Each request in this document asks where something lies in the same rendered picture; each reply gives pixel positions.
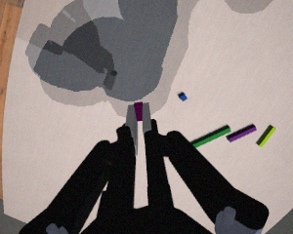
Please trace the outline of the grey rod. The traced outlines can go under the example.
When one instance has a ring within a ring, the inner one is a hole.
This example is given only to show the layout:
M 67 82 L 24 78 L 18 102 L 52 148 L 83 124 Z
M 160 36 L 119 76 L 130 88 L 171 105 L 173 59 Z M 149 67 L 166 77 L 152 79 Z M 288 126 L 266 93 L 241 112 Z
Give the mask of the grey rod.
M 105 87 L 106 89 L 109 89 L 109 90 L 112 89 L 112 86 L 113 86 L 113 83 L 115 81 L 116 75 L 117 75 L 117 72 L 111 70 L 109 78 L 108 78 L 108 81 L 107 81 L 107 84 L 106 84 L 106 87 Z

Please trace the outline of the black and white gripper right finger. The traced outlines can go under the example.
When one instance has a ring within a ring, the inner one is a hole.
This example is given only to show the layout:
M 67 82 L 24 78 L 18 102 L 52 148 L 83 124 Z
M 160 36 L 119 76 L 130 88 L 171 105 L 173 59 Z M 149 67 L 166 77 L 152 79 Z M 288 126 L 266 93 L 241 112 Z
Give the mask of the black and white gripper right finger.
M 180 132 L 161 135 L 148 102 L 143 103 L 143 134 L 149 234 L 180 234 L 163 156 L 215 224 L 216 234 L 262 233 L 270 214 L 267 206 L 234 188 Z

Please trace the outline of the magenta rod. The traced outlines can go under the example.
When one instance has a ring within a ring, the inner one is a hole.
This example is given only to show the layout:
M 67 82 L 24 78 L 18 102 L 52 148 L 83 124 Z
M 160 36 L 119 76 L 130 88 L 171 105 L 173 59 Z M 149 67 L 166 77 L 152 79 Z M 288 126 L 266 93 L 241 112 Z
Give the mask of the magenta rod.
M 143 102 L 134 102 L 136 118 L 138 121 L 143 121 Z

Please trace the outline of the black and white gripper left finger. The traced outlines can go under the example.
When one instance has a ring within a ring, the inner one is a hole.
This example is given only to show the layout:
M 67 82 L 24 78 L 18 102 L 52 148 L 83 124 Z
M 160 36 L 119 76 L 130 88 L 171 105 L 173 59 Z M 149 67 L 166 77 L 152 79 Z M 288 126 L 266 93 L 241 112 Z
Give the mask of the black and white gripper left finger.
M 134 104 L 128 105 L 126 123 L 116 133 L 117 142 L 99 141 L 48 208 L 19 234 L 79 234 L 101 194 L 90 234 L 122 234 L 124 207 L 134 208 L 138 156 Z

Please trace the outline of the small blue cube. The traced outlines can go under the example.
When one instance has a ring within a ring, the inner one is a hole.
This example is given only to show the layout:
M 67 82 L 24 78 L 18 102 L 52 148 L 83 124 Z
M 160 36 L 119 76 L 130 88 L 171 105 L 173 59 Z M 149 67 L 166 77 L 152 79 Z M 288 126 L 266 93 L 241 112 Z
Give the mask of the small blue cube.
M 185 95 L 185 93 L 182 93 L 179 96 L 180 96 L 180 98 L 181 98 L 182 101 L 188 99 L 187 96 Z

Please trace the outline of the purple rod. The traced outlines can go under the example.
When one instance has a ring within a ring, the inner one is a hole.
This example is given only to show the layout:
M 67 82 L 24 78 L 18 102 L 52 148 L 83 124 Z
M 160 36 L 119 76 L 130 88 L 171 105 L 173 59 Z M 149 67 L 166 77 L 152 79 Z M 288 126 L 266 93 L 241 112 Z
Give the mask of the purple rod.
M 253 133 L 255 131 L 257 131 L 257 129 L 256 129 L 256 126 L 253 124 L 253 125 L 251 125 L 251 126 L 249 126 L 247 128 L 244 128 L 244 129 L 242 129 L 242 130 L 240 130 L 240 131 L 238 131 L 238 132 L 236 132 L 236 133 L 234 133 L 232 135 L 229 135 L 228 140 L 229 140 L 229 142 L 232 142 L 232 141 L 235 141 L 235 140 L 237 140 L 237 139 L 239 139 L 241 137 L 249 135 L 249 134 L 251 134 L 251 133 Z

